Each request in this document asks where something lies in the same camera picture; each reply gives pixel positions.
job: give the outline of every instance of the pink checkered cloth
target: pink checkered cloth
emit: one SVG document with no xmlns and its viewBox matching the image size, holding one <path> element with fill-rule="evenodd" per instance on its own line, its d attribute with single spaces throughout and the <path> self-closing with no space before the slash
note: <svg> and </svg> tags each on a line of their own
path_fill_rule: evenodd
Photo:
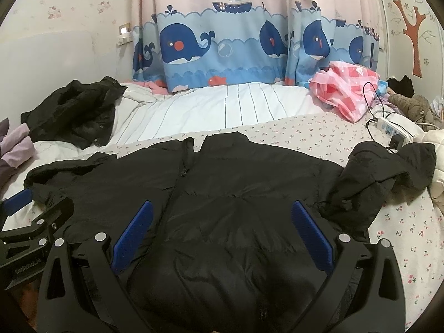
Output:
<svg viewBox="0 0 444 333">
<path fill-rule="evenodd" d="M 380 76 L 360 65 L 342 61 L 330 62 L 328 71 L 319 71 L 311 80 L 309 87 L 319 100 L 336 106 L 350 122 L 362 118 L 375 98 Z"/>
</svg>

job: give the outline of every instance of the black clothing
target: black clothing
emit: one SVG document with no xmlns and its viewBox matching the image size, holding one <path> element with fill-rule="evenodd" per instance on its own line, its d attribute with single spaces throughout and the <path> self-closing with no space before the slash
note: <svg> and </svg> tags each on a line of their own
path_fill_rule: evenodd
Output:
<svg viewBox="0 0 444 333">
<path fill-rule="evenodd" d="M 360 143 L 345 168 L 240 133 L 207 137 L 199 153 L 193 145 L 55 162 L 25 180 L 38 201 L 74 201 L 59 230 L 69 242 L 104 231 L 114 244 L 143 202 L 153 203 L 152 227 L 121 279 L 162 332 L 287 332 L 326 277 L 292 225 L 292 203 L 365 240 L 393 184 L 422 190 L 436 164 L 434 146 L 421 143 L 398 154 Z"/>
<path fill-rule="evenodd" d="M 23 113 L 33 142 L 58 140 L 86 149 L 106 145 L 114 124 L 115 101 L 125 92 L 117 80 L 106 76 L 89 85 L 73 80 L 54 91 L 33 111 Z"/>
<path fill-rule="evenodd" d="M 389 88 L 397 94 L 404 95 L 405 97 L 413 97 L 415 95 L 412 80 L 407 75 L 404 75 L 401 81 L 391 78 L 387 82 Z"/>
</svg>

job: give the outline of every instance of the metal screw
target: metal screw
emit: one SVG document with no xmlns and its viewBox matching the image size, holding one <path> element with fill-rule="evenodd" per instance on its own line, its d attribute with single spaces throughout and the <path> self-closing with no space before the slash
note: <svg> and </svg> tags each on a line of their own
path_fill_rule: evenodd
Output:
<svg viewBox="0 0 444 333">
<path fill-rule="evenodd" d="M 107 238 L 106 233 L 97 233 L 94 237 L 97 241 L 104 241 Z"/>
<path fill-rule="evenodd" d="M 352 239 L 350 238 L 350 236 L 348 234 L 342 233 L 342 234 L 339 234 L 339 240 L 342 241 L 343 243 L 348 243 Z"/>
<path fill-rule="evenodd" d="M 390 243 L 390 240 L 388 240 L 388 239 L 381 239 L 381 245 L 382 245 L 384 248 L 390 248 L 390 246 L 391 246 L 392 244 Z"/>
<path fill-rule="evenodd" d="M 55 246 L 62 246 L 64 242 L 65 241 L 62 238 L 59 238 L 54 242 L 54 245 Z"/>
</svg>

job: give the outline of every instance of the cartoon whale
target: cartoon whale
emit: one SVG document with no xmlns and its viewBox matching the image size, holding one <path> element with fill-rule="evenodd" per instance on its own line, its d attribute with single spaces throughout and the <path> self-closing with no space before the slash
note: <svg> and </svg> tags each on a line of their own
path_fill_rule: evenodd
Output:
<svg viewBox="0 0 444 333">
<path fill-rule="evenodd" d="M 313 59 L 321 60 L 330 54 L 330 46 L 327 37 L 322 30 L 321 20 L 313 21 L 304 30 L 302 37 L 304 50 Z"/>
<path fill-rule="evenodd" d="M 350 48 L 349 48 L 350 58 L 355 64 L 359 64 L 363 50 L 364 50 L 364 37 L 363 36 L 355 37 L 350 42 Z"/>
<path fill-rule="evenodd" d="M 210 49 L 211 38 L 215 32 L 202 33 L 201 41 L 207 40 L 206 47 L 200 47 L 194 32 L 184 24 L 171 24 L 160 32 L 160 49 L 164 62 L 171 64 L 183 64 L 199 59 Z"/>
<path fill-rule="evenodd" d="M 145 54 L 143 53 L 143 41 L 139 39 L 138 43 L 134 48 L 134 57 L 133 57 L 133 70 L 138 71 L 140 69 L 145 69 L 150 67 L 153 63 L 153 49 L 155 45 L 151 42 L 149 45 L 145 45 L 145 53 L 150 53 L 150 58 L 146 59 Z"/>
<path fill-rule="evenodd" d="M 281 34 L 270 21 L 265 21 L 259 33 L 259 41 L 265 53 L 273 58 L 288 55 L 288 47 L 282 41 Z"/>
</svg>

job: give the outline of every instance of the blue gripper pad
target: blue gripper pad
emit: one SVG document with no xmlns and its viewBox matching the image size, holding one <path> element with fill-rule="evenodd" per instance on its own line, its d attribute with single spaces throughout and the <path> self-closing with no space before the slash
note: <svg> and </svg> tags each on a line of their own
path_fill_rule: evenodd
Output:
<svg viewBox="0 0 444 333">
<path fill-rule="evenodd" d="M 292 205 L 291 220 L 316 267 L 330 274 L 334 269 L 333 248 L 299 201 Z"/>
<path fill-rule="evenodd" d="M 6 199 L 1 204 L 0 213 L 5 213 L 6 216 L 10 217 L 17 213 L 24 206 L 28 205 L 32 201 L 31 189 L 25 189 L 21 192 L 13 195 L 9 199 Z"/>
<path fill-rule="evenodd" d="M 152 222 L 153 205 L 146 201 L 114 245 L 111 263 L 114 274 L 117 275 L 128 268 Z"/>
</svg>

